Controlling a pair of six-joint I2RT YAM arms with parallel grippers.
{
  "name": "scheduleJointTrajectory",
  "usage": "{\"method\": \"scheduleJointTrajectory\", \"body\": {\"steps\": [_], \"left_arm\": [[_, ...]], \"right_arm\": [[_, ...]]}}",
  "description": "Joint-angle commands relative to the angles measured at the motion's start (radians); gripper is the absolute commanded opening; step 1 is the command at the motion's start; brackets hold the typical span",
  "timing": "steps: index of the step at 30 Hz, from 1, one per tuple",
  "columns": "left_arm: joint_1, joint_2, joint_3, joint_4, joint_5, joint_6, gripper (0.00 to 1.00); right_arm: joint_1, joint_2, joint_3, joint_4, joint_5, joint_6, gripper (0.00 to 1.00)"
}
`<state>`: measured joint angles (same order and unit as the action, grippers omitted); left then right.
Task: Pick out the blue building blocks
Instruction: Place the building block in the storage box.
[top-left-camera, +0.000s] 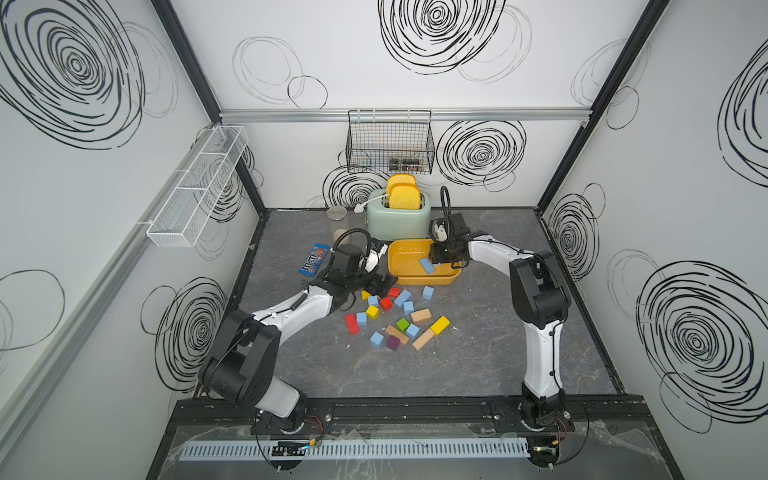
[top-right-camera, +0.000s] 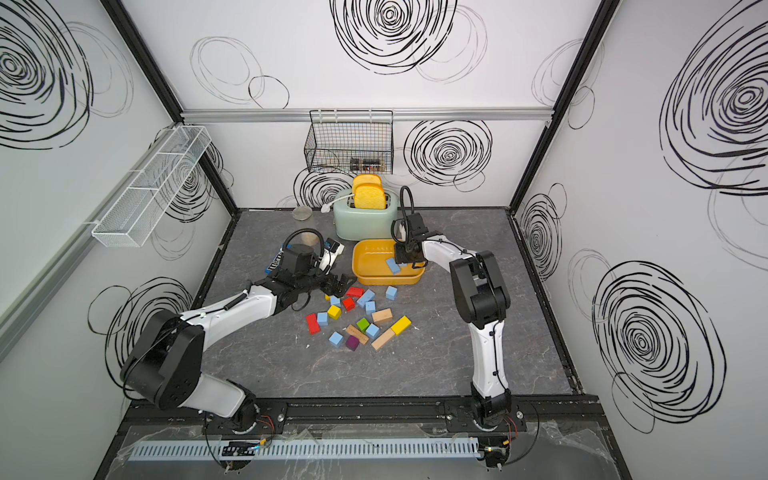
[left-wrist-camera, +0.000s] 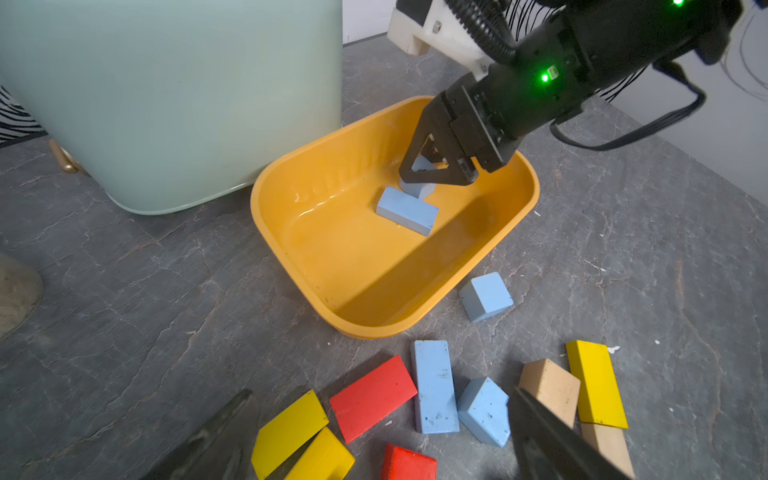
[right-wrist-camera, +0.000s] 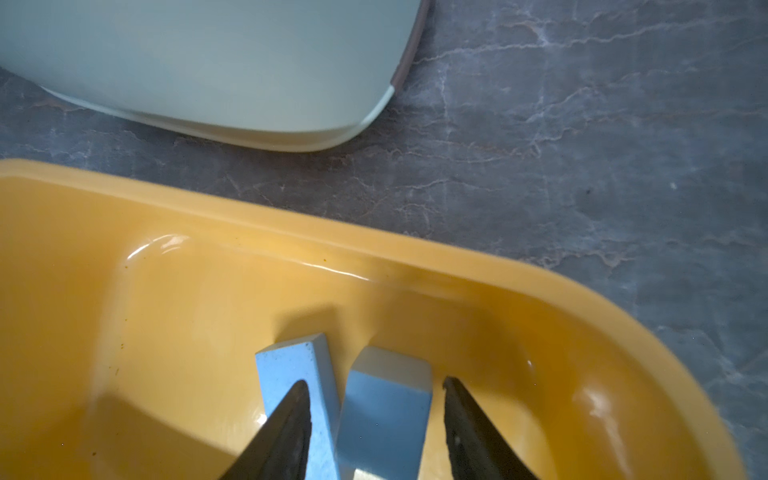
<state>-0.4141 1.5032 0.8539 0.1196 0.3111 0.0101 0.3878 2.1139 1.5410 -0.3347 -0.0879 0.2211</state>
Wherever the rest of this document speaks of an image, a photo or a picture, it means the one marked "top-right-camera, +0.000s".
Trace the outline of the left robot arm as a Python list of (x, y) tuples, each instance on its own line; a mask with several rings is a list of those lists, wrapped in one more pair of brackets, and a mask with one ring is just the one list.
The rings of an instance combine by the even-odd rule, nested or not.
[(319, 290), (339, 297), (353, 277), (332, 272), (344, 246), (326, 240), (319, 251), (286, 242), (279, 263), (242, 292), (195, 310), (152, 314), (120, 371), (123, 384), (156, 407), (191, 408), (231, 419), (239, 429), (255, 422), (255, 397), (245, 387), (202, 372), (203, 353), (224, 337), (291, 307)]

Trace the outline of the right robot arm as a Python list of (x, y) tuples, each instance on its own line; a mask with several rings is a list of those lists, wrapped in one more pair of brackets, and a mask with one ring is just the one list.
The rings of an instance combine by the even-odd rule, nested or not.
[(485, 430), (495, 427), (513, 405), (502, 346), (511, 298), (494, 254), (461, 247), (428, 230), (419, 213), (394, 220), (390, 234), (398, 264), (435, 264), (450, 274), (456, 310), (468, 325), (471, 338), (474, 421)]

